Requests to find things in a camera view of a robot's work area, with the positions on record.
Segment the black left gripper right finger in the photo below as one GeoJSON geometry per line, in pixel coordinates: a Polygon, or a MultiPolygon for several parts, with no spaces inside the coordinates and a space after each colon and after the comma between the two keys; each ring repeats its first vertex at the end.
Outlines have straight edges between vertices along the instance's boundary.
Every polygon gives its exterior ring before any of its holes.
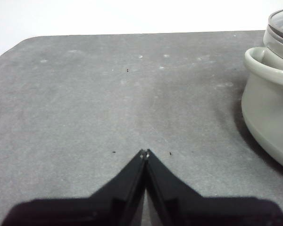
{"type": "Polygon", "coordinates": [[[147,190],[165,226],[283,226],[281,208],[256,197],[204,197],[148,149],[147,190]]]}

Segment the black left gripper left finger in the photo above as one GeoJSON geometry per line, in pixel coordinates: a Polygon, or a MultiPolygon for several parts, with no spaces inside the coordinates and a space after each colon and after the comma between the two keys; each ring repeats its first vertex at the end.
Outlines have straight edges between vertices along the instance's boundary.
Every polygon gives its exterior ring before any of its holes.
{"type": "Polygon", "coordinates": [[[128,226],[144,197],[146,151],[140,150],[90,197],[35,199],[15,205],[4,226],[128,226]]]}

